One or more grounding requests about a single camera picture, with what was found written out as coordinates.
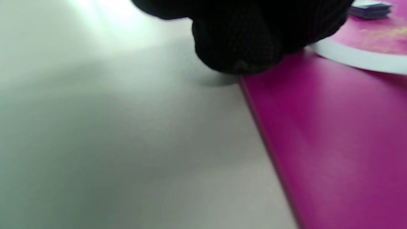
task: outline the pink surface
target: pink surface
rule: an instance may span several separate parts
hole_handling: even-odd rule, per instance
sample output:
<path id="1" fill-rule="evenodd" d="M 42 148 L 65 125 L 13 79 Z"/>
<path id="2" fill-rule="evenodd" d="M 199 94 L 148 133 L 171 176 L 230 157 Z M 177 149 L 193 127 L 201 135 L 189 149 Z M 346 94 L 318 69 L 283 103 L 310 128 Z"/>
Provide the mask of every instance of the pink surface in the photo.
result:
<path id="1" fill-rule="evenodd" d="M 302 53 L 243 86 L 302 228 L 407 228 L 405 77 Z"/>
<path id="2" fill-rule="evenodd" d="M 407 0 L 391 0 L 394 12 L 383 20 L 349 17 L 332 38 L 347 46 L 372 51 L 407 55 Z"/>

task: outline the black fabric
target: black fabric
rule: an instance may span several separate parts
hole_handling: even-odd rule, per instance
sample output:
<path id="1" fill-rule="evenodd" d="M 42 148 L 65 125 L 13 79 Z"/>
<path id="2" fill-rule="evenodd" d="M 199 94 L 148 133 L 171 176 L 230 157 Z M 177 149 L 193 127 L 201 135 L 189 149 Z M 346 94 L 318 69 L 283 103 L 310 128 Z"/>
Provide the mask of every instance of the black fabric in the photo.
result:
<path id="1" fill-rule="evenodd" d="M 193 20 L 195 50 L 210 68 L 231 74 L 268 70 L 284 55 L 334 34 L 353 0 L 132 0 L 170 20 Z"/>

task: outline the white rim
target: white rim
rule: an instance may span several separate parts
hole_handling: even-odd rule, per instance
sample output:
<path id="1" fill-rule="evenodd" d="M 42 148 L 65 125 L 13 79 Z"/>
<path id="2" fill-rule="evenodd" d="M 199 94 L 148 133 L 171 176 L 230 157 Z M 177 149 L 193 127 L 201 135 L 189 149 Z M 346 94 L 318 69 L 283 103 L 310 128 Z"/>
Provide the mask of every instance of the white rim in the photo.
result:
<path id="1" fill-rule="evenodd" d="M 369 52 L 340 44 L 331 38 L 310 45 L 320 56 L 370 71 L 407 75 L 407 56 Z"/>

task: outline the white table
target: white table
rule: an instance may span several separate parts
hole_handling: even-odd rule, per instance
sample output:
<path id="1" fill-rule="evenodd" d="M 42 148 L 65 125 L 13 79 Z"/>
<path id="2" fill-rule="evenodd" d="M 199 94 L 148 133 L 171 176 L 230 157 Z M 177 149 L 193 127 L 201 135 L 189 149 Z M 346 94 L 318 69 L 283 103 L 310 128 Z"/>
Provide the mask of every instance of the white table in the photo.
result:
<path id="1" fill-rule="evenodd" d="M 0 228 L 294 229 L 233 77 L 128 0 L 0 3 Z"/>

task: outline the dark blue object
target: dark blue object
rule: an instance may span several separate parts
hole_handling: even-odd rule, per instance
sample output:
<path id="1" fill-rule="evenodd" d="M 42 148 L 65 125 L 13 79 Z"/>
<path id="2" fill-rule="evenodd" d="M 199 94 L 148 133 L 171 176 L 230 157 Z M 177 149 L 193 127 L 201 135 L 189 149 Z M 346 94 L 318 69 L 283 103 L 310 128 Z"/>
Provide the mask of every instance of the dark blue object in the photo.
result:
<path id="1" fill-rule="evenodd" d="M 367 6 L 352 6 L 349 9 L 349 14 L 358 18 L 374 20 L 374 19 L 384 19 L 392 12 L 391 5 L 389 4 L 373 4 Z"/>

